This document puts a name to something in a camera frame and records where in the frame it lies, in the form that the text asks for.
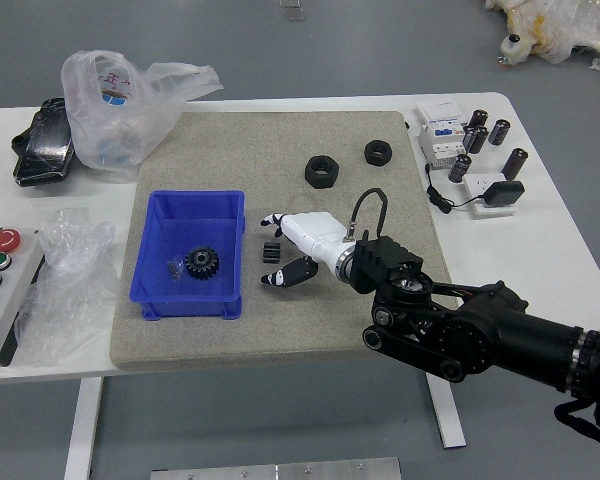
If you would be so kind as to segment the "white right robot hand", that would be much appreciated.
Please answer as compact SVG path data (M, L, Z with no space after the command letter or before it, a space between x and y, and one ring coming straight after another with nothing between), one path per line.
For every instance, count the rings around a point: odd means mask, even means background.
M303 254L283 268L261 277L261 282L288 288L302 283L318 272L324 263L339 281L348 283L356 241L347 237L347 229L328 212L297 214L274 213L266 216L262 226L275 224L275 236L284 235Z

